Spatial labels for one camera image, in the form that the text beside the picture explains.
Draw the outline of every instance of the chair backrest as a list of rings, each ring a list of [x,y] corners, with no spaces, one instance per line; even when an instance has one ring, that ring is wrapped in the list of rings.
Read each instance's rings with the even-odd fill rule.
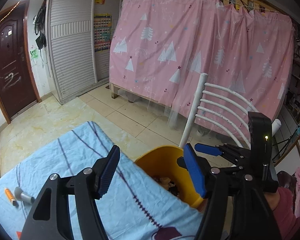
[[[235,102],[235,101],[233,101],[233,100],[231,100],[229,98],[226,98],[226,97],[224,97],[222,95],[219,95],[219,94],[207,91],[207,90],[205,90],[205,88],[206,87],[212,87],[212,88],[215,88],[215,89],[226,91],[226,92],[228,92],[228,93],[236,96],[237,98],[239,98],[244,104],[248,105],[250,111],[252,111],[252,112],[259,112],[259,111],[255,108],[255,106],[252,103],[250,103],[242,95],[238,94],[237,92],[235,92],[235,91],[233,91],[233,90],[231,90],[229,88],[225,88],[225,87],[222,87],[222,86],[219,86],[219,85],[207,83],[206,82],[207,79],[208,79],[208,74],[206,74],[206,73],[201,73],[200,74],[198,86],[197,86],[197,89],[196,89],[195,94],[194,94],[194,100],[193,100],[193,103],[192,103],[192,106],[191,106],[191,109],[190,109],[189,117],[188,117],[188,120],[187,120],[187,123],[186,123],[186,127],[184,129],[184,132],[183,132],[183,135],[182,135],[179,147],[183,148],[186,145],[186,142],[187,142],[187,140],[189,138],[189,135],[190,135],[190,132],[191,132],[191,129],[192,129],[192,126],[194,124],[194,120],[195,120],[196,117],[198,117],[198,118],[200,118],[202,120],[205,120],[207,122],[213,123],[214,125],[218,126],[222,130],[224,130],[235,141],[235,143],[239,147],[242,147],[242,144],[237,139],[237,137],[232,132],[230,132],[225,126],[223,126],[222,124],[220,124],[219,122],[217,122],[215,120],[212,120],[210,118],[207,118],[207,117],[202,116],[202,115],[200,115],[200,114],[197,113],[198,110],[202,110],[204,112],[213,114],[213,115],[218,116],[221,119],[227,121],[238,132],[238,134],[241,136],[241,138],[245,141],[245,143],[248,145],[248,147],[250,149],[251,145],[250,145],[249,140],[244,135],[244,133],[240,130],[240,128],[237,127],[234,124],[234,122],[232,122],[229,118],[223,116],[222,114],[219,114],[219,113],[217,113],[215,111],[212,111],[212,110],[210,110],[210,109],[208,109],[206,107],[200,106],[200,103],[203,102],[203,103],[206,103],[208,105],[218,106],[221,109],[227,111],[228,113],[231,113],[234,117],[236,117],[242,123],[242,127],[246,128],[248,130],[248,132],[249,132],[248,124],[236,112],[234,112],[230,108],[228,108],[228,107],[226,107],[224,105],[221,105],[221,104],[219,104],[217,102],[213,102],[211,100],[204,99],[204,98],[202,98],[202,96],[204,94],[206,94],[206,95],[209,95],[209,96],[213,96],[215,98],[220,98],[220,99],[222,99],[222,100],[224,100],[224,101],[226,101],[226,102],[228,102],[228,103],[236,106],[238,109],[240,109],[246,115],[248,115],[247,107],[243,107],[242,105],[238,104],[237,102]],[[274,121],[274,123],[272,124],[272,135],[274,135],[274,133],[280,128],[280,126],[281,126],[280,121],[278,119],[276,119]]]

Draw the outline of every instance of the yellow bucket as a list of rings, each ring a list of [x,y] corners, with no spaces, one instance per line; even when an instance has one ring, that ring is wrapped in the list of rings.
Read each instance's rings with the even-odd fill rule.
[[[203,198],[196,193],[189,172],[178,166],[177,159],[182,156],[183,149],[164,145],[145,153],[135,163],[151,177],[169,177],[178,187],[180,199],[189,206],[197,208]]]

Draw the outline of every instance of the gray plastic object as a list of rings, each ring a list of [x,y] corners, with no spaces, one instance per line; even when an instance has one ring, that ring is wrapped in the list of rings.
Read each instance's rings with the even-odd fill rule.
[[[29,196],[20,187],[16,187],[14,190],[14,195],[17,200],[29,203],[30,205],[32,205],[35,200],[34,197]]]

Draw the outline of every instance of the orange tube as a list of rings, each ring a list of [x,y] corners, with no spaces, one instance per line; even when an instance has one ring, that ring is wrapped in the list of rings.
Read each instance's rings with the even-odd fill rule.
[[[8,189],[8,188],[4,188],[4,193],[6,194],[7,198],[9,199],[10,203],[13,205],[13,206],[16,206],[17,205],[17,202],[14,198],[14,195],[11,193],[11,191]]]

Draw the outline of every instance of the metal screw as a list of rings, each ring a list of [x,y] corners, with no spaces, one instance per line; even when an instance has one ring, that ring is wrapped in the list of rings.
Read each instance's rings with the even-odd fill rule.
[[[85,168],[85,169],[83,170],[83,173],[86,174],[86,175],[90,174],[91,172],[92,172],[92,169],[91,169],[91,168]]]
[[[51,180],[55,180],[55,179],[57,179],[58,178],[58,174],[51,174],[50,175],[50,177],[49,177],[49,179],[51,179]]]
[[[220,170],[217,167],[213,167],[213,168],[211,168],[211,172],[213,174],[218,174],[218,173],[220,173]]]
[[[247,180],[247,181],[252,181],[252,176],[250,174],[246,174],[244,176],[244,179]]]

